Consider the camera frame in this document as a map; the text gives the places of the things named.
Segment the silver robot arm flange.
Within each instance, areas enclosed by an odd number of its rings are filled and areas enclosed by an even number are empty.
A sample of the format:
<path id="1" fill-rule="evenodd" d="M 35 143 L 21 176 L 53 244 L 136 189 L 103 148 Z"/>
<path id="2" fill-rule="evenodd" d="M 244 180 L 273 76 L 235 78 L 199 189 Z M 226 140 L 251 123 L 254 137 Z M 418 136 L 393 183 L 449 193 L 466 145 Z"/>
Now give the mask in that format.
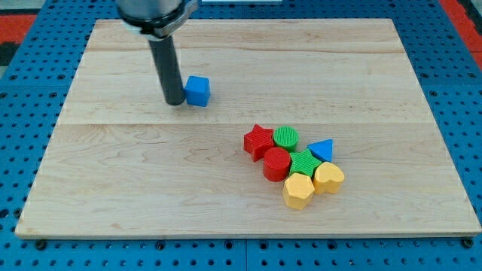
<path id="1" fill-rule="evenodd" d="M 116 0 L 127 29 L 149 41 L 162 41 L 179 29 L 198 9 L 197 0 Z"/>

